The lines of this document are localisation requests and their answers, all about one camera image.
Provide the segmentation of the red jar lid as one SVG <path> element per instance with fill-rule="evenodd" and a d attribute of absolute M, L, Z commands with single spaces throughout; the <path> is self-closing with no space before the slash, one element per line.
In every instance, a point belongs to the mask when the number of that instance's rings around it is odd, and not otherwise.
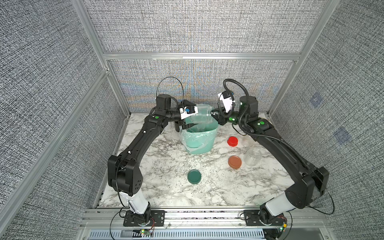
<path fill-rule="evenodd" d="M 236 147 L 239 144 L 238 138 L 231 136 L 228 138 L 227 143 L 231 147 Z"/>

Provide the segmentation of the orange-lidded peanut jar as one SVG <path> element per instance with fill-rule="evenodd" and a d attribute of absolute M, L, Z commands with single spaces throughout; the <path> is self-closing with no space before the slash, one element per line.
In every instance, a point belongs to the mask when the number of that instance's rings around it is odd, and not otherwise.
<path fill-rule="evenodd" d="M 244 162 L 247 166 L 254 167 L 260 163 L 262 153 L 258 148 L 249 148 L 244 155 Z"/>

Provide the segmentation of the green jar lid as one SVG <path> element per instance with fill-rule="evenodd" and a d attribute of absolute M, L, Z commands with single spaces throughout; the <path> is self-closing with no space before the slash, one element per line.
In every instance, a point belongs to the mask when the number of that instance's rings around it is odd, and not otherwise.
<path fill-rule="evenodd" d="M 201 181 L 202 175 L 198 170 L 190 170 L 187 174 L 187 179 L 189 183 L 196 185 Z"/>

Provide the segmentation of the green-lidded peanut jar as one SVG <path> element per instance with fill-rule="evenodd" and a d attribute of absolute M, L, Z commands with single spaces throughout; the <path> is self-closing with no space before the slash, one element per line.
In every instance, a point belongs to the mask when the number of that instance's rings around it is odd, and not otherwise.
<path fill-rule="evenodd" d="M 197 104 L 195 113 L 190 117 L 193 124 L 210 124 L 215 119 L 212 117 L 214 107 L 207 104 Z"/>

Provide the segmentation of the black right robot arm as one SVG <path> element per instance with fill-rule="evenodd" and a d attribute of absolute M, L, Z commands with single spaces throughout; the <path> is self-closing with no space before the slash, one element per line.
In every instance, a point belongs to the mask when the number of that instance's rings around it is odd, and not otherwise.
<path fill-rule="evenodd" d="M 245 135 L 265 147 L 294 181 L 284 193 L 260 206 L 261 221 L 268 224 L 284 212 L 308 207 L 327 193 L 329 171 L 307 161 L 283 140 L 268 120 L 260 118 L 255 97 L 242 96 L 240 101 L 240 109 L 235 111 L 234 98 L 227 92 L 220 93 L 218 108 L 212 111 L 212 116 L 220 125 L 231 123 L 239 126 Z"/>

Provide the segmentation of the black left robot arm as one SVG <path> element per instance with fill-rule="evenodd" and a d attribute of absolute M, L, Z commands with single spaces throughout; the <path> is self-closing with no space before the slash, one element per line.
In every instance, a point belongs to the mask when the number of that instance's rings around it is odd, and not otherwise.
<path fill-rule="evenodd" d="M 152 142 L 163 132 L 170 122 L 179 126 L 185 124 L 185 119 L 197 113 L 195 104 L 182 100 L 176 102 L 175 98 L 160 94 L 156 97 L 156 106 L 145 117 L 144 125 L 131 144 L 117 156 L 110 156 L 108 160 L 108 185 L 120 196 L 124 206 L 137 215 L 144 216 L 150 211 L 149 202 L 145 199 L 141 186 L 143 175 L 140 170 L 141 161 Z"/>

